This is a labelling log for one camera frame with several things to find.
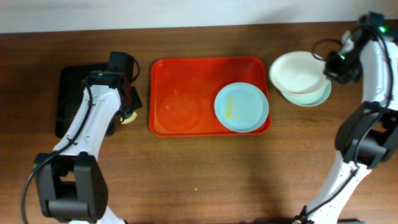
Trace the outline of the white plate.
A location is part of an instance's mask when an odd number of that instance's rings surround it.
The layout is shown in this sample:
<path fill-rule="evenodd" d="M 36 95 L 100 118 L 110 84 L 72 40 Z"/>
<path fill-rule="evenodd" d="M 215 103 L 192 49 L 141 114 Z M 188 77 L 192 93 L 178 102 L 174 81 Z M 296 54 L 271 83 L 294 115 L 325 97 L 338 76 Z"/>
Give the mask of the white plate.
<path fill-rule="evenodd" d="M 306 95 L 323 89 L 328 80 L 322 73 L 325 63 L 310 52 L 296 51 L 283 54 L 271 65 L 269 77 L 280 91 Z"/>

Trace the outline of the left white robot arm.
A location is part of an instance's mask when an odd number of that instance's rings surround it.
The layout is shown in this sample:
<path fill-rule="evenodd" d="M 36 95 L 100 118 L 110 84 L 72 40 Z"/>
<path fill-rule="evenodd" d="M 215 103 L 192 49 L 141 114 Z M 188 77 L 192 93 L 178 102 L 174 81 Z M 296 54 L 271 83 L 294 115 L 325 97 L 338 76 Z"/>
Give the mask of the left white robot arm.
<path fill-rule="evenodd" d="M 81 103 L 51 153 L 39 153 L 27 184 L 36 183 L 40 209 L 60 223 L 125 223 L 108 206 L 108 186 L 98 165 L 110 124 L 129 123 L 142 106 L 132 83 L 141 72 L 125 52 L 111 52 L 105 70 L 81 80 Z"/>

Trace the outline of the yellow green sponge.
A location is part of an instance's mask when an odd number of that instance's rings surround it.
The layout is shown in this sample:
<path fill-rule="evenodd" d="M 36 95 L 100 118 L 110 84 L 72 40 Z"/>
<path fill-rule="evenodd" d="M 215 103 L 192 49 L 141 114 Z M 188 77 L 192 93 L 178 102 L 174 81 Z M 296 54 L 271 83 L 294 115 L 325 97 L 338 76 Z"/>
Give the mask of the yellow green sponge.
<path fill-rule="evenodd" d="M 120 122 L 121 124 L 128 124 L 133 122 L 137 117 L 137 113 L 134 111 L 132 113 L 129 114 L 125 114 L 120 118 Z"/>

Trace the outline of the light blue plate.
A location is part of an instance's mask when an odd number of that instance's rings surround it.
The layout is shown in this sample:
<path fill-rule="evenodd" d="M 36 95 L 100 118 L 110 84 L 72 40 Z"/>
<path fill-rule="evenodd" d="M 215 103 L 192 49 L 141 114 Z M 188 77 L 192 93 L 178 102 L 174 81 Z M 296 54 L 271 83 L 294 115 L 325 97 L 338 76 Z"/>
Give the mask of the light blue plate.
<path fill-rule="evenodd" d="M 236 133 L 253 132 L 270 118 L 270 106 L 265 93 L 245 82 L 223 87 L 215 97 L 213 109 L 219 123 Z"/>

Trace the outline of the light green plate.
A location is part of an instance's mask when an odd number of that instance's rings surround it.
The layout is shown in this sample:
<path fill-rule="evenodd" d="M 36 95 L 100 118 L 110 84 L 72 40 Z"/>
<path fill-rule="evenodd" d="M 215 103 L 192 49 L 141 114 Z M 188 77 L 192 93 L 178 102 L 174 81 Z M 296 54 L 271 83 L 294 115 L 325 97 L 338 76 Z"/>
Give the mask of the light green plate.
<path fill-rule="evenodd" d="M 320 91 L 315 93 L 311 93 L 309 95 L 293 95 L 290 93 L 281 92 L 286 100 L 289 102 L 304 106 L 304 107 L 312 107 L 322 104 L 326 101 L 331 93 L 332 84 L 331 81 L 327 81 L 327 85 L 322 88 Z"/>

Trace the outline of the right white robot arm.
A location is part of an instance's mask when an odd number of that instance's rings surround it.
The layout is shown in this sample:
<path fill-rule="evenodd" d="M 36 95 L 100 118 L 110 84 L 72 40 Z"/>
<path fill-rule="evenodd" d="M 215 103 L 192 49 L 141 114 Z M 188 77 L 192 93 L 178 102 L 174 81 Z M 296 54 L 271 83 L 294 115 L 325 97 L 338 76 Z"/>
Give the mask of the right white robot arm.
<path fill-rule="evenodd" d="M 293 223 L 338 223 L 360 182 L 397 150 L 397 30 L 369 12 L 339 45 L 323 73 L 341 85 L 362 81 L 362 102 L 338 129 L 335 160 L 319 194 Z"/>

